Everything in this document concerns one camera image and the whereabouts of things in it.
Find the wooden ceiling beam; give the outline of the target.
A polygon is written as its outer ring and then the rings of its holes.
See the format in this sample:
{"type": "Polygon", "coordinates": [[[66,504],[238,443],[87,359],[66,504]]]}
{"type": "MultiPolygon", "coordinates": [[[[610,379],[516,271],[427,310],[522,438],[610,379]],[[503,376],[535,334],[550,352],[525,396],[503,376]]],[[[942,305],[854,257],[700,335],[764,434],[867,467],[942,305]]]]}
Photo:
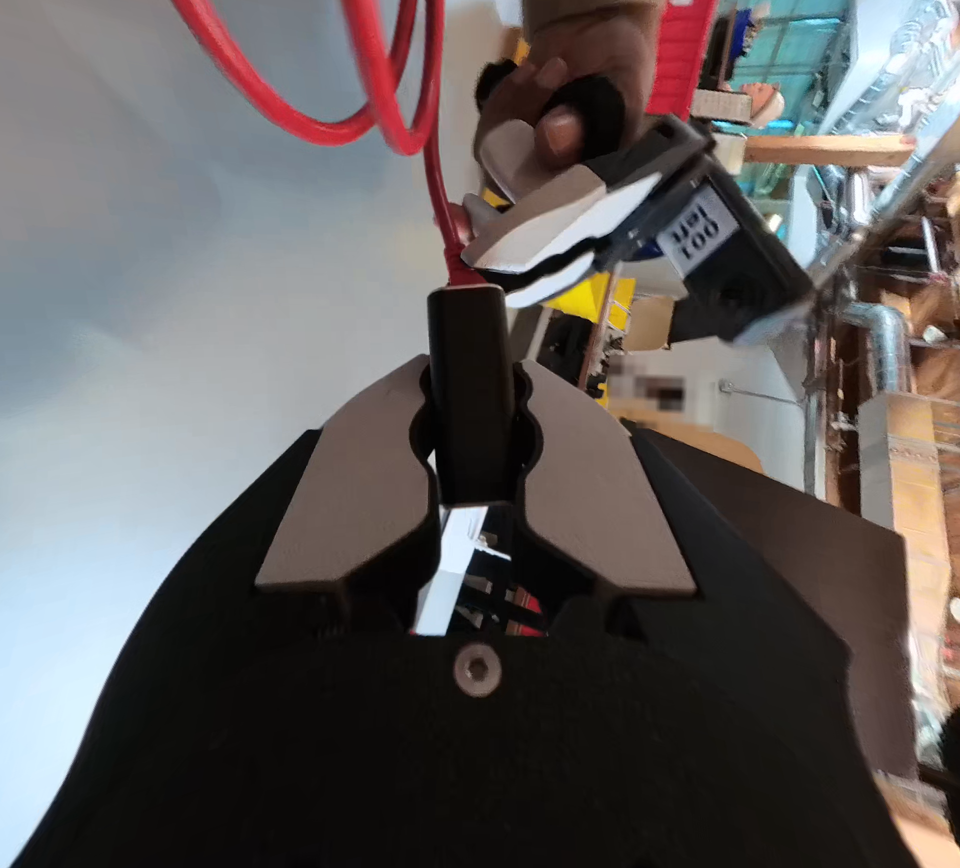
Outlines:
{"type": "Polygon", "coordinates": [[[900,167],[913,154],[917,140],[901,134],[756,135],[745,145],[747,164],[900,167]]]}

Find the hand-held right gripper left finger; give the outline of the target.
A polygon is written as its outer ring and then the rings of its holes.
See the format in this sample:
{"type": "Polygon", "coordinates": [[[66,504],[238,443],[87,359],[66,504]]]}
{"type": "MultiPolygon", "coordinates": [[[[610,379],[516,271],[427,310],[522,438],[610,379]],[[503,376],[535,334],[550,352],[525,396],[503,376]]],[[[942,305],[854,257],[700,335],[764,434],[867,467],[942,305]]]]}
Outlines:
{"type": "Polygon", "coordinates": [[[255,585],[418,593],[440,561],[436,478],[414,438],[429,361],[414,356],[321,428],[255,585]]]}

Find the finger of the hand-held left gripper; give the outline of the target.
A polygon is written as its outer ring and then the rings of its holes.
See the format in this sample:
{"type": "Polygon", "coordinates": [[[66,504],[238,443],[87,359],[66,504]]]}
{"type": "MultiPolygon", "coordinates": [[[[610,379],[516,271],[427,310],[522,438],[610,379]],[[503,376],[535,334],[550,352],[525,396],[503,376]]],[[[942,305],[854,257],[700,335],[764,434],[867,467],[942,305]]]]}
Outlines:
{"type": "Polygon", "coordinates": [[[610,187],[591,170],[569,170],[483,227],[463,251],[475,270],[532,270],[588,240],[610,236],[662,181],[653,172],[610,187]]]}
{"type": "Polygon", "coordinates": [[[543,244],[499,238],[480,251],[480,275],[502,290],[508,309],[550,301],[594,271],[598,238],[543,244]]]}

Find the black ethernet splitter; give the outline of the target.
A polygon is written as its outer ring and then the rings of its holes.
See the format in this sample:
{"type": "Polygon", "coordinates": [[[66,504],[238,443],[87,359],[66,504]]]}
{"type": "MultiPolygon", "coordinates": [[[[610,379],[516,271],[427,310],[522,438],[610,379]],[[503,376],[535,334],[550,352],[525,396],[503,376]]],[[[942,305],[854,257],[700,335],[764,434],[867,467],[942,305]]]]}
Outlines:
{"type": "Polygon", "coordinates": [[[517,412],[502,289],[448,286],[432,292],[427,329],[441,502],[508,502],[515,487],[517,412]]]}

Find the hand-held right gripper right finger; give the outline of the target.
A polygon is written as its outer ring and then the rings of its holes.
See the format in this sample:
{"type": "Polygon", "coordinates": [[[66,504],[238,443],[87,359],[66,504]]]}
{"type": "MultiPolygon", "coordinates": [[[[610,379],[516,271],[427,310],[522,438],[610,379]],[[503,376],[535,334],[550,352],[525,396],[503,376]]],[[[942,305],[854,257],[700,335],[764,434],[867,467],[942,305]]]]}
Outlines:
{"type": "Polygon", "coordinates": [[[694,578],[627,430],[538,363],[520,368],[539,443],[523,483],[532,534],[618,595],[693,597],[694,578]]]}

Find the silver air duct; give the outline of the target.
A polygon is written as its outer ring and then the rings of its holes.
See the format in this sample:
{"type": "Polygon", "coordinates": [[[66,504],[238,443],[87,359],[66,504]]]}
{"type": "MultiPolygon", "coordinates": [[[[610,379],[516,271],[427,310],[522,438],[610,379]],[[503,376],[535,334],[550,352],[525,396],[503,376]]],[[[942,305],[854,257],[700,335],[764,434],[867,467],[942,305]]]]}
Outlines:
{"type": "Polygon", "coordinates": [[[858,407],[861,516],[903,537],[946,538],[940,454],[958,454],[958,403],[915,392],[909,329],[895,309],[852,302],[840,314],[866,336],[870,398],[858,407]]]}

